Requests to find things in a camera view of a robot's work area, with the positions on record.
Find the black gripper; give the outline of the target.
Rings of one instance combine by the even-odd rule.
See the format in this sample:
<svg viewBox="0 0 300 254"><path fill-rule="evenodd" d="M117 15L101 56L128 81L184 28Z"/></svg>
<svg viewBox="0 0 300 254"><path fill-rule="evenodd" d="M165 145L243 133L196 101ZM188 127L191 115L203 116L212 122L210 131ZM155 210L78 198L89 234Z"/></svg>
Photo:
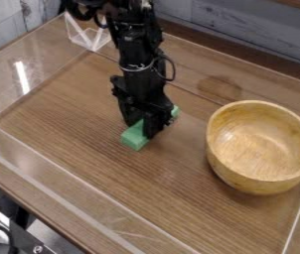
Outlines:
<svg viewBox="0 0 300 254"><path fill-rule="evenodd" d="M165 76L165 63L119 62L121 75L109 78L112 95L116 97L123 121L132 126L143 118L143 134L151 139L169 124L169 113L164 111L173 106L164 93L164 85L169 81Z"/></svg>

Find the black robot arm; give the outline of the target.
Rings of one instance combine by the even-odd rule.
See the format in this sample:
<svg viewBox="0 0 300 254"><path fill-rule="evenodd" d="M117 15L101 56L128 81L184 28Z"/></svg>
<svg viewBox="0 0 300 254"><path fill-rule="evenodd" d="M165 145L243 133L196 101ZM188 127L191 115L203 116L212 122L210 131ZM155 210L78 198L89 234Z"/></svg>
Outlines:
<svg viewBox="0 0 300 254"><path fill-rule="evenodd" d="M121 75L109 78L112 95L127 126L143 121L141 134L151 139L169 124L173 104L164 85L169 58L160 49L161 28L152 0L64 0L64 8L80 21L107 29L119 51Z"/></svg>

